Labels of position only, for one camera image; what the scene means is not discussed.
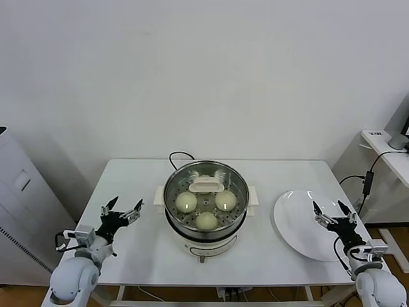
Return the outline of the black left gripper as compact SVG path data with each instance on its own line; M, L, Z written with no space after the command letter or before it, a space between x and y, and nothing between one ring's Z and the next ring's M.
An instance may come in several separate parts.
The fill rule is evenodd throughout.
M111 199L105 206L101 207L101 226L97 230L97 235L104 239L113 239L115 233L121 228L128 226L129 223L134 223L141 216L141 208L143 199L140 199L132 210L125 214L122 212L111 211L115 206L118 196Z

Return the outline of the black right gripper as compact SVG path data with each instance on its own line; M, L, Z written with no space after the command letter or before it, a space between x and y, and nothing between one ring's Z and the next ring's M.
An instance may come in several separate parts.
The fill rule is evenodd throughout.
M352 212L341 200L338 200L337 204L344 216L338 217L334 222L334 220L324 214L321 211L320 206L313 201L315 221L321 226L328 226L330 232L335 232L344 244L344 247L364 246L366 242L355 231L357 227L357 214Z

